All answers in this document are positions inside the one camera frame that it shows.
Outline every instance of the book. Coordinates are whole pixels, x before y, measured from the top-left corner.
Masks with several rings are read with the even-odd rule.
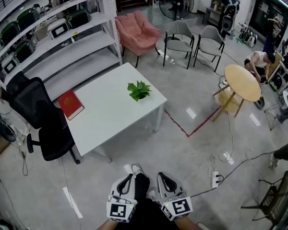
[[[61,95],[58,98],[58,102],[68,120],[72,120],[84,109],[72,90],[68,90]]]

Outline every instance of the gray floor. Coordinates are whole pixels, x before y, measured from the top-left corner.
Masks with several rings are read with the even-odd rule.
[[[197,38],[204,27],[200,24],[201,17],[186,21]],[[169,23],[155,24],[159,24],[163,37]],[[161,54],[164,51],[162,37],[157,43]],[[245,57],[255,50],[228,38],[225,43],[225,53],[217,69],[220,75],[229,64],[242,65]],[[199,61],[193,68],[194,58],[187,70],[183,53],[168,51],[167,56],[166,65],[162,67],[163,57],[152,50],[140,58],[137,69],[166,96],[166,111],[187,134],[191,134],[218,107],[217,99],[212,94],[218,90],[220,76]],[[199,53],[198,58],[202,63],[211,63],[211,56]],[[135,65],[136,57],[126,50],[124,61]],[[262,86],[262,92],[266,107],[277,101],[277,95],[269,86]],[[188,108],[196,114],[194,119],[187,114]],[[252,121],[251,115],[258,120],[258,124]],[[270,131],[264,112],[259,111],[253,103],[246,102],[236,118],[233,113],[224,113],[214,123],[208,120],[190,137],[166,113],[163,114],[160,130],[154,133],[154,117],[148,116],[103,145],[113,159],[111,164],[98,161],[88,153],[81,158],[81,164],[76,165],[70,154],[66,154],[62,157],[63,167],[61,159],[44,161],[40,149],[36,147],[34,153],[26,153],[29,175],[25,177],[19,151],[10,146],[0,156],[0,174],[20,220],[30,229],[75,230],[79,229],[80,223],[83,230],[96,229],[107,218],[107,196],[111,185],[125,174],[123,166],[126,164],[140,163],[152,178],[152,186],[156,186],[157,173],[163,171],[179,178],[190,196],[209,190],[211,155],[224,159],[223,152],[231,153],[233,149],[228,122],[233,134],[232,158],[235,163],[230,165],[216,161],[214,168],[223,176],[241,161],[288,143],[288,121]],[[33,138],[37,139],[37,131],[33,132]],[[256,214],[262,216],[261,212],[240,209],[242,205],[259,203],[263,198],[267,187],[259,184],[258,179],[264,177],[276,181],[288,169],[288,162],[281,161],[279,167],[270,170],[268,160],[269,156],[264,155],[246,162],[218,189],[193,197],[194,212],[190,218],[194,222],[202,222],[211,230],[268,229],[271,223],[266,219],[252,222]],[[64,171],[71,195],[83,215],[80,220],[63,193],[66,187]],[[7,219],[18,222],[2,185],[0,211]]]

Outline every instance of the black shorts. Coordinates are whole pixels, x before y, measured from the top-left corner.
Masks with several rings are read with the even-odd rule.
[[[246,60],[244,61],[244,66],[246,66],[246,64],[249,64],[249,63],[250,63],[250,60],[249,60],[249,59],[246,59]],[[259,74],[260,76],[265,75],[264,68],[260,68],[260,67],[257,67],[257,66],[255,66],[255,68],[256,68],[256,71],[258,72],[258,74]]]

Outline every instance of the round wooden table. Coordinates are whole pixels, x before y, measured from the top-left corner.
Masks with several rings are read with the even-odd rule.
[[[213,122],[221,115],[221,113],[226,109],[228,104],[234,98],[235,94],[242,98],[239,108],[236,112],[235,117],[240,111],[244,100],[249,102],[256,102],[260,99],[261,89],[256,78],[245,68],[238,65],[229,65],[225,68],[225,78],[228,83],[224,88],[220,89],[218,92],[214,93],[214,96],[228,87],[231,87],[233,94],[227,100],[227,102],[222,106],[221,111],[216,115]]]

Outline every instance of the green storage box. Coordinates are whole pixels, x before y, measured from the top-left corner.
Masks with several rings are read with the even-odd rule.
[[[1,40],[6,46],[10,41],[13,40],[20,33],[19,26],[16,21],[12,21],[3,28],[1,32]]]
[[[86,10],[78,10],[74,13],[70,13],[67,21],[71,25],[72,29],[88,23],[91,16]]]
[[[21,31],[23,31],[28,26],[32,25],[40,17],[40,13],[35,8],[30,8],[22,12],[17,17],[17,23]]]
[[[30,55],[33,54],[35,45],[32,41],[24,41],[15,49],[16,58],[20,63],[24,62]]]

